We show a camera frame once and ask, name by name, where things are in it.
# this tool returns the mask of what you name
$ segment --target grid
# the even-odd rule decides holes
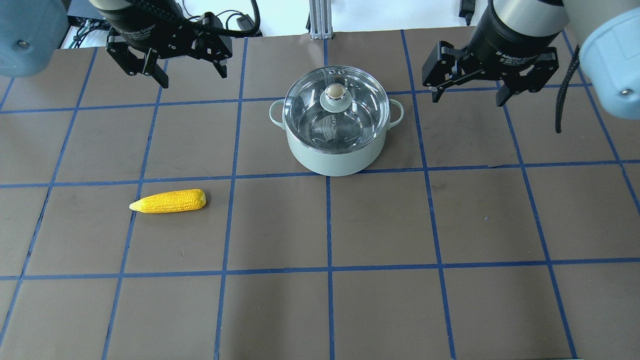
[[[327,287],[328,287],[328,324],[329,324],[329,349],[330,349],[330,359],[335,359],[335,344],[334,344],[334,321],[333,321],[333,273],[334,272],[350,272],[350,271],[369,271],[369,270],[420,270],[420,269],[434,269],[438,270],[438,276],[440,280],[440,291],[442,294],[442,302],[444,307],[444,315],[445,315],[445,323],[447,329],[447,335],[449,339],[449,351],[451,357],[453,359],[456,358],[456,348],[455,348],[455,340],[452,331],[451,318],[449,314],[449,302],[447,299],[447,286],[445,281],[445,269],[449,268],[493,268],[493,267],[505,267],[505,266],[545,266],[548,269],[549,276],[552,281],[552,285],[554,288],[554,294],[556,296],[557,306],[559,313],[561,315],[564,331],[567,337],[567,341],[569,344],[570,352],[573,358],[578,357],[578,352],[573,343],[571,330],[566,319],[563,301],[561,298],[561,292],[558,287],[556,281],[556,275],[554,273],[555,265],[578,265],[578,264],[600,264],[600,263],[638,263],[640,262],[640,258],[589,258],[589,259],[552,259],[550,257],[545,234],[542,228],[542,224],[540,222],[540,218],[538,216],[538,210],[536,207],[536,202],[534,199],[533,192],[531,190],[531,185],[529,183],[529,178],[527,175],[527,169],[529,168],[540,168],[540,167],[583,167],[583,166],[592,166],[592,165],[619,165],[621,172],[623,174],[623,178],[628,187],[629,194],[635,204],[635,207],[640,214],[640,203],[638,201],[637,195],[633,189],[633,186],[628,177],[627,171],[625,170],[626,164],[635,164],[640,163],[640,160],[622,160],[614,146],[613,140],[607,131],[604,121],[600,116],[600,112],[596,106],[594,98],[591,94],[591,84],[585,80],[584,75],[579,70],[579,76],[581,83],[572,84],[571,87],[584,88],[590,103],[593,107],[593,111],[598,119],[600,126],[602,127],[602,131],[607,139],[609,146],[611,147],[611,151],[614,154],[615,160],[611,161],[575,161],[575,162],[557,162],[557,163],[525,163],[520,153],[520,148],[518,146],[518,139],[516,138],[516,133],[511,122],[511,117],[509,115],[508,106],[503,107],[504,115],[506,118],[506,122],[509,127],[509,132],[511,134],[513,145],[515,146],[516,155],[518,158],[518,163],[500,165],[495,168],[518,168],[522,173],[522,177],[524,179],[525,187],[527,190],[527,194],[529,196],[529,201],[531,203],[531,209],[534,215],[536,228],[538,230],[538,234],[540,237],[541,246],[544,252],[545,260],[541,261],[502,261],[502,262],[483,262],[483,263],[445,263],[442,260],[442,256],[440,253],[440,244],[438,242],[438,229],[436,224],[436,213],[435,207],[433,203],[432,189],[431,189],[431,181],[429,175],[433,172],[438,171],[451,171],[451,170],[481,170],[491,168],[486,165],[469,165],[469,166],[445,166],[445,167],[430,167],[427,164],[427,157],[425,146],[422,140],[421,133],[421,125],[420,125],[420,116],[418,111],[418,101],[417,94],[426,94],[429,93],[428,90],[416,90],[415,84],[413,81],[413,73],[411,60],[409,56],[409,50],[407,46],[407,41],[405,37],[404,30],[400,32],[404,55],[406,58],[406,66],[408,69],[408,76],[410,78],[410,86],[411,90],[407,91],[395,91],[388,92],[389,95],[411,95],[413,101],[413,109],[415,115],[415,122],[418,131],[418,141],[420,147],[420,158],[422,161],[421,167],[414,168],[386,168],[386,169],[367,169],[363,170],[361,173],[363,174],[381,174],[381,173],[397,173],[397,172],[422,172],[424,174],[424,180],[426,183],[426,193],[427,193],[427,201],[429,205],[429,215],[431,218],[431,230],[433,232],[433,239],[435,244],[435,254],[436,254],[436,263],[425,263],[425,264],[413,264],[413,265],[365,265],[365,266],[335,266],[332,261],[332,199],[331,199],[331,185],[332,180],[330,177],[325,178],[325,186],[326,186],[326,246],[327,246],[327,259],[326,266],[319,267],[291,267],[291,268],[259,268],[259,269],[250,269],[250,270],[229,270],[227,268],[228,265],[228,252],[229,252],[229,242],[230,242],[230,232],[233,218],[233,207],[234,207],[234,191],[236,179],[257,179],[257,178],[268,178],[268,177],[301,177],[301,176],[319,176],[313,172],[291,172],[291,173],[277,173],[277,174],[249,174],[249,175],[240,175],[236,174],[237,168],[237,155],[238,155],[238,147],[239,147],[239,137],[240,137],[240,127],[241,127],[241,114],[242,107],[244,102],[252,102],[252,101],[274,101],[277,99],[281,99],[281,97],[258,97],[258,98],[243,98],[243,90],[244,90],[244,73],[246,67],[246,52],[248,41],[244,40],[243,44],[243,60],[242,60],[242,70],[241,70],[241,80],[239,87],[239,94],[237,99],[223,99],[223,100],[210,100],[210,101],[183,101],[183,102],[161,102],[162,88],[159,88],[157,92],[156,101],[154,103],[144,103],[144,104],[128,104],[128,105],[112,105],[112,106],[80,106],[81,100],[83,98],[84,91],[87,86],[87,82],[90,78],[90,74],[93,68],[93,63],[96,59],[98,49],[94,49],[93,56],[89,65],[89,69],[84,78],[83,87],[80,91],[80,95],[76,102],[76,106],[73,108],[49,108],[49,109],[38,109],[38,110],[2,110],[8,95],[12,89],[14,79],[9,82],[8,88],[6,89],[5,94],[3,95],[2,102],[0,102],[0,114],[10,114],[10,113],[35,113],[35,112],[53,112],[53,111],[73,111],[73,115],[70,121],[70,124],[67,129],[67,133],[65,136],[65,140],[63,142],[60,155],[58,156],[58,160],[56,163],[55,170],[51,177],[51,181],[49,183],[28,183],[28,184],[0,184],[0,188],[30,188],[30,187],[42,187],[47,188],[47,195],[42,206],[42,211],[38,218],[37,225],[34,230],[33,237],[31,239],[31,243],[29,244],[28,255],[24,261],[24,265],[22,267],[22,273],[19,277],[14,276],[2,276],[0,280],[8,281],[8,280],[17,280],[17,285],[12,297],[12,301],[9,307],[9,311],[4,321],[4,325],[2,328],[2,332],[0,332],[0,347],[4,341],[4,337],[7,332],[8,325],[12,318],[13,309],[16,303],[16,300],[19,296],[20,289],[25,280],[48,280],[48,279],[118,279],[115,298],[113,300],[113,308],[111,311],[111,316],[109,320],[109,327],[107,337],[104,343],[104,350],[102,354],[102,358],[106,359],[109,351],[109,342],[111,339],[111,334],[113,332],[113,324],[115,321],[116,312],[118,309],[118,300],[120,298],[120,289],[122,288],[122,281],[126,278],[143,278],[143,277],[185,277],[185,276],[205,276],[205,275],[219,275],[221,277],[220,284],[220,297],[218,304],[218,314],[217,314],[217,324],[216,324],[216,337],[214,339],[214,358],[218,359],[220,356],[220,338],[222,333],[222,324],[223,324],[223,315],[224,315],[224,300],[225,300],[225,285],[226,279],[228,275],[248,275],[248,274],[284,274],[284,273],[312,273],[312,272],[320,272],[327,274]],[[567,47],[570,51],[572,51],[572,47],[570,41],[567,37],[567,34],[563,32],[563,38],[566,42]],[[324,40],[323,43],[323,52],[324,52],[324,64],[329,64],[328,57],[328,43],[327,40]],[[164,69],[166,70],[170,61],[165,61]],[[499,83],[496,83],[495,87],[481,87],[481,88],[456,88],[449,89],[450,92],[469,92],[469,91],[495,91],[498,89]],[[557,85],[548,85],[548,88],[556,88]],[[147,166],[147,159],[150,150],[150,146],[152,143],[152,137],[154,134],[154,126],[156,123],[156,117],[158,113],[158,109],[163,106],[173,106],[173,105],[189,105],[189,104],[210,104],[210,103],[223,103],[223,102],[231,102],[237,103],[237,121],[236,121],[236,138],[234,144],[234,157],[233,157],[233,168],[232,174],[230,176],[202,176],[202,177],[174,177],[174,178],[145,178],[145,170]],[[67,147],[67,142],[69,136],[72,132],[72,128],[74,125],[74,121],[76,119],[76,115],[79,111],[83,110],[98,110],[98,109],[106,109],[106,108],[136,108],[136,107],[153,107],[154,114],[151,121],[151,127],[148,132],[148,139],[145,148],[145,153],[143,157],[142,168],[140,172],[139,179],[131,179],[124,181],[87,181],[87,182],[57,182],[56,177],[58,175],[58,170],[60,169],[60,165],[65,153],[65,149]],[[109,186],[109,185],[119,185],[119,184],[136,184],[138,185],[136,199],[139,199],[141,196],[142,186],[145,183],[163,183],[163,182],[179,182],[179,181],[207,181],[207,180],[229,180],[230,181],[230,197],[228,202],[228,213],[227,213],[227,227],[226,227],[226,235],[225,235],[225,247],[224,247],[224,255],[223,255],[223,266],[221,270],[211,270],[211,271],[191,271],[191,272],[145,272],[145,273],[127,273],[125,271],[127,256],[129,251],[129,245],[131,243],[131,236],[134,228],[134,223],[136,220],[136,213],[133,212],[131,215],[131,220],[129,222],[129,230],[127,233],[127,239],[125,243],[125,249],[122,256],[122,264],[120,267],[120,271],[118,273],[113,274],[59,274],[59,275],[27,275],[26,270],[29,265],[29,261],[31,259],[31,253],[35,246],[35,243],[38,238],[38,232],[40,226],[42,224],[42,219],[47,209],[47,204],[49,202],[49,196],[51,194],[51,190],[54,187],[58,186]]]

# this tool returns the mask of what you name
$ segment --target beige knob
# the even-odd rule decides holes
[[[344,96],[347,90],[342,86],[342,84],[333,83],[326,87],[325,92],[329,99],[338,100]]]

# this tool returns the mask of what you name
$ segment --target metal post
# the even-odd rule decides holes
[[[333,38],[331,0],[309,0],[309,20],[311,38]]]

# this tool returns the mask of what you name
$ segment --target corn cob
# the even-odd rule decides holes
[[[178,211],[197,210],[207,203],[207,197],[201,189],[179,190],[144,197],[129,205],[129,209],[141,213],[176,213]]]

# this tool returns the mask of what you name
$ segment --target white pot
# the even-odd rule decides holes
[[[387,130],[398,125],[404,117],[404,108],[402,104],[396,100],[389,99],[389,102],[396,105],[400,109],[400,117],[393,121],[383,120],[386,125],[376,136],[376,138],[360,149],[343,153],[331,154],[313,149],[301,142],[296,135],[286,126],[284,110],[282,113],[282,121],[273,118],[273,108],[278,104],[283,104],[284,99],[275,101],[269,108],[269,117],[271,121],[287,133],[287,141],[293,156],[304,165],[307,169],[317,172],[325,176],[346,176],[354,174],[365,167],[368,167],[380,154],[385,144]]]

